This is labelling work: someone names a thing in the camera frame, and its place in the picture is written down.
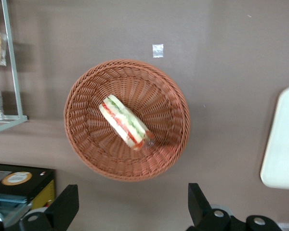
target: orange label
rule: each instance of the orange label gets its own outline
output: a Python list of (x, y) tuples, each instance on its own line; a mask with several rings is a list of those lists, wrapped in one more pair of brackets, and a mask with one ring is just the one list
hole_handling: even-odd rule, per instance
[(15, 172), (6, 176), (2, 180), (4, 185), (18, 185), (27, 182), (32, 177), (30, 172)]

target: screw hole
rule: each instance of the screw hole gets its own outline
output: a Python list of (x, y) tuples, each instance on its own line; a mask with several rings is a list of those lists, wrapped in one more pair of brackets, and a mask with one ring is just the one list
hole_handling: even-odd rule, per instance
[(254, 222), (255, 222), (257, 225), (265, 225), (265, 221), (264, 221), (262, 218), (255, 218), (255, 219), (254, 219)]
[(36, 215), (30, 216), (30, 217), (28, 218), (28, 221), (29, 221), (29, 222), (35, 221), (37, 218), (38, 218), (38, 216), (36, 216)]

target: bolt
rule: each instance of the bolt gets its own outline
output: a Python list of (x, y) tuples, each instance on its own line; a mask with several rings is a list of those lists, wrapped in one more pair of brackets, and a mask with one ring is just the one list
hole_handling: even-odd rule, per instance
[(255, 219), (254, 219), (254, 222), (255, 222), (257, 225), (265, 225), (265, 221), (264, 221), (262, 218), (255, 218)]
[(223, 212), (221, 210), (216, 210), (214, 212), (214, 215), (218, 218), (222, 218), (224, 215), (223, 215)]

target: wicker basket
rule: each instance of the wicker basket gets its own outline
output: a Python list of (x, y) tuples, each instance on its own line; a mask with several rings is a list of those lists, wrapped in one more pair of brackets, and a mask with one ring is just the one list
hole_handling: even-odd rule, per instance
[[(118, 97), (153, 132), (155, 145), (133, 151), (104, 119), (98, 105)], [(94, 171), (112, 179), (140, 181), (170, 168), (185, 148), (190, 116), (175, 82), (152, 65), (113, 60), (97, 65), (72, 87), (65, 107), (67, 137)]]

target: wrapped sandwich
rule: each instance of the wrapped sandwich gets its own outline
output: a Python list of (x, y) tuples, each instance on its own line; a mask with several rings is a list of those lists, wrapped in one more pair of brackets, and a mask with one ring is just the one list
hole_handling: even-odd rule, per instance
[(153, 144), (154, 135), (134, 113), (114, 95), (109, 95), (99, 105), (99, 109), (109, 124), (124, 142), (134, 150)]

